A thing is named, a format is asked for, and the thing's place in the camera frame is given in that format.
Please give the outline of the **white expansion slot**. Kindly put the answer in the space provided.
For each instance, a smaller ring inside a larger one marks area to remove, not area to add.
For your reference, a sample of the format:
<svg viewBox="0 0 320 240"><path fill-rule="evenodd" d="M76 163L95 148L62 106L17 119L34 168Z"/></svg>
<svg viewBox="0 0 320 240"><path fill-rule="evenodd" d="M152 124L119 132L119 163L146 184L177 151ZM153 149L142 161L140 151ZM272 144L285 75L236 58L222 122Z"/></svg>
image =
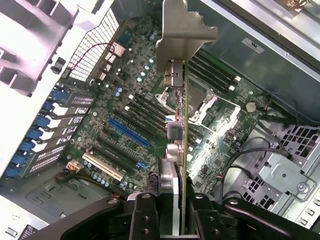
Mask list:
<svg viewBox="0 0 320 240"><path fill-rule="evenodd" d="M105 174L111 176L113 179L116 179L117 181L121 182L125 176L122 172L116 170L113 166L109 165L108 163L100 160L96 156L91 155L89 153L84 153L82 155L82 159L92 164Z"/></svg>

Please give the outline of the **green motherboard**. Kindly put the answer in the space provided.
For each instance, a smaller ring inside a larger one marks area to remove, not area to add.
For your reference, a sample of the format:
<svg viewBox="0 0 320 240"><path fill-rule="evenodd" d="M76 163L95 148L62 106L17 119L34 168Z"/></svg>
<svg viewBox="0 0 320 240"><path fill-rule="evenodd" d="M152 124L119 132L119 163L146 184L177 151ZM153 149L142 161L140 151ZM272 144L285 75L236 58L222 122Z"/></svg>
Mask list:
<svg viewBox="0 0 320 240"><path fill-rule="evenodd" d="M161 36L160 30L160 22L149 15L124 22L115 42L121 48L120 56L114 53L107 55L107 74L102 74L93 83L98 97L63 154L67 162L77 160L83 165L79 177L90 178L104 185L117 197L146 188L147 173L157 170L158 159L165 157L169 143L166 120L174 116L176 111L166 109L155 98L155 94L162 93L166 87L163 77L156 72L155 45ZM200 50L213 56L204 49ZM212 94L239 104L241 111L228 130L211 132L188 123L188 135L189 128L203 135L193 151L190 151L189 146L187 150L187 173L195 188L203 192L210 192L219 182L230 158L243 149L244 142L270 103L270 98L261 89L221 60L217 61L229 73L241 77L234 91L223 93L214 89L193 75L188 64L189 87L198 85L203 89L208 88L207 92L212 91ZM135 94L168 111L164 121L165 130L133 112L129 102ZM246 111L248 102L256 103L255 112ZM143 147L108 124L108 119L114 119L134 131L149 141L151 146ZM123 173L122 181L83 160L84 153L99 158Z"/></svg>

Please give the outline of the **blue expansion slot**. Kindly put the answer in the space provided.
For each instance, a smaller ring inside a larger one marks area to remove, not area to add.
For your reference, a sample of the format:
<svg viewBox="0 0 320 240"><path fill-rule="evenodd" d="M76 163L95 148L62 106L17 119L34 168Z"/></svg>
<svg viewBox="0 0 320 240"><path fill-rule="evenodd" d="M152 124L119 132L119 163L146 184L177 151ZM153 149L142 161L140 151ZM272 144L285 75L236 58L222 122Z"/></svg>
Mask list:
<svg viewBox="0 0 320 240"><path fill-rule="evenodd" d="M127 137L131 138L132 140L136 141L138 144L142 145L145 148L149 148L151 143L132 131L131 129L127 128L123 124L119 123L118 121L114 120L113 118L109 118L107 120L108 124L111 125L116 130L119 130L122 134L126 135Z"/></svg>

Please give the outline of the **metal disk bay cage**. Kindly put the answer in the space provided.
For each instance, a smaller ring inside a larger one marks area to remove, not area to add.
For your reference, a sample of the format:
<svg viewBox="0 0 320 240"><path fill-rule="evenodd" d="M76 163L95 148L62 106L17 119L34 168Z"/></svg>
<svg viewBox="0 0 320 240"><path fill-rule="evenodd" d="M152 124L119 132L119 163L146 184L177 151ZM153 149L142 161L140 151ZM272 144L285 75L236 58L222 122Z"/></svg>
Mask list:
<svg viewBox="0 0 320 240"><path fill-rule="evenodd" d="M281 143L289 153L252 152L234 162L224 182L224 194L280 215L304 228L320 222L320 126L260 122L245 150Z"/></svg>

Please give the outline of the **grey power supply unit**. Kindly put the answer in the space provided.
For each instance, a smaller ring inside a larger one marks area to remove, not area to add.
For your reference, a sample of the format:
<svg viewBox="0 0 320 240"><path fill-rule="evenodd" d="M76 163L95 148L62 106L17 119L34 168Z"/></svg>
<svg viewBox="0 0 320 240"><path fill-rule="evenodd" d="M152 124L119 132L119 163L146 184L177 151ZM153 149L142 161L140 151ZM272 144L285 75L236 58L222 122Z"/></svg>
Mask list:
<svg viewBox="0 0 320 240"><path fill-rule="evenodd" d="M53 176L0 178L0 240L22 240L111 193L87 177L59 183Z"/></svg>

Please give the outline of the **metal socket cover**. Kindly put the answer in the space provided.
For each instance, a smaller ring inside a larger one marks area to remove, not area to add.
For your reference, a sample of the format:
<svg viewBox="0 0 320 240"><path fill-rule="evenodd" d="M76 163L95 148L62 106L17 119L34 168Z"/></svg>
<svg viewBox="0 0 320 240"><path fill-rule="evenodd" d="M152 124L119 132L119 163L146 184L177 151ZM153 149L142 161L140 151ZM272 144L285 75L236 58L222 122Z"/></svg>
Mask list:
<svg viewBox="0 0 320 240"><path fill-rule="evenodd" d="M209 94L188 122L213 133L228 130L237 121L242 107L234 101L216 94Z"/></svg>

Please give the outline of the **black RAM slot row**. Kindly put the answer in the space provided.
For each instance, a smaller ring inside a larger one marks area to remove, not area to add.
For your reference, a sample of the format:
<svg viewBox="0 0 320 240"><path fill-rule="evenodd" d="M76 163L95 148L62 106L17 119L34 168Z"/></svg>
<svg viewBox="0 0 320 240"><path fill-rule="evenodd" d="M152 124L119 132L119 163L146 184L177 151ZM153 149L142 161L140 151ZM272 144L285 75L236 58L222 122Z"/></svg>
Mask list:
<svg viewBox="0 0 320 240"><path fill-rule="evenodd" d="M163 107L152 103L150 100L147 100L138 94L133 96L133 99L129 101L128 106L134 113L146 118L150 123L155 124L161 130L165 130L165 117L169 112ZM199 145L198 141L201 141L202 139L202 134L196 133L195 130L189 128L188 146L190 147L191 152Z"/></svg>
<svg viewBox="0 0 320 240"><path fill-rule="evenodd" d="M189 61L189 71L200 80L222 93L233 92L241 77L229 73L213 56L204 50L198 51Z"/></svg>

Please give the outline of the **CPU socket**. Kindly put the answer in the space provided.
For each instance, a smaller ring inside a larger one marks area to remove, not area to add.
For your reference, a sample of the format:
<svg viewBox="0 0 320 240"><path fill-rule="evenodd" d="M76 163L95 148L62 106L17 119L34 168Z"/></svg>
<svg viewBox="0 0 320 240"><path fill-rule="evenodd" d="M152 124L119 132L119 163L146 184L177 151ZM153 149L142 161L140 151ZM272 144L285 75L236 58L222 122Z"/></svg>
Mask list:
<svg viewBox="0 0 320 240"><path fill-rule="evenodd" d="M188 116L193 118L201 113L203 106L207 105L214 97L212 91L208 92L208 88L201 88L200 86L189 86L188 94ZM177 104L177 90L175 88L165 87L163 92L157 92L155 99L167 110L176 111Z"/></svg>

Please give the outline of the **black PC case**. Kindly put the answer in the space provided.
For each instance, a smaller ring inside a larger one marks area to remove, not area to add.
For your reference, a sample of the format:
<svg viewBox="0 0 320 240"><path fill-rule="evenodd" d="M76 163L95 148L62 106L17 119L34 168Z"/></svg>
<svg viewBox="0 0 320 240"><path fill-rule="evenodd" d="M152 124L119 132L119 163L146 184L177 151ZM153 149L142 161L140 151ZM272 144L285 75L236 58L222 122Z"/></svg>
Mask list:
<svg viewBox="0 0 320 240"><path fill-rule="evenodd" d="M125 21L151 16L160 23L157 41L162 38L163 1L0 0L0 178L21 182L45 176L65 183L79 177L79 172L66 168L64 152L99 95L93 83L108 73L107 55L120 56L116 40ZM251 133L260 122L320 127L320 2L186 2L188 11L218 30L216 40L200 49L270 98ZM244 45L245 38L264 52ZM228 171L236 167L238 157L268 152L289 157L281 142L279 149L245 149L247 140L209 192L196 189L187 163L185 233L178 238L160 234L159 161L164 157L157 160L156 171L146 174L145 189L125 196L107 189L111 195L104 198L128 202L125 211L131 213L138 194L152 194L160 240L199 240L190 196L204 194L220 205L228 198L245 200L224 194Z"/></svg>

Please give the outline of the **white case wall sticker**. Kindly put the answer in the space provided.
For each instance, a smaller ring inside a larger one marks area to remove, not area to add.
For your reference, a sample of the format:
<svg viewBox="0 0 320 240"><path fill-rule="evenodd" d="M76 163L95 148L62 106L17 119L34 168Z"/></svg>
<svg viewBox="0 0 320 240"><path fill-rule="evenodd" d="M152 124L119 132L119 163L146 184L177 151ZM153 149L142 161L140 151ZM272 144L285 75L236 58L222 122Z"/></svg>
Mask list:
<svg viewBox="0 0 320 240"><path fill-rule="evenodd" d="M265 50L259 46L257 43L253 42L249 38L245 38L241 41L244 45L246 45L248 48L252 49L255 51L257 54L263 53Z"/></svg>

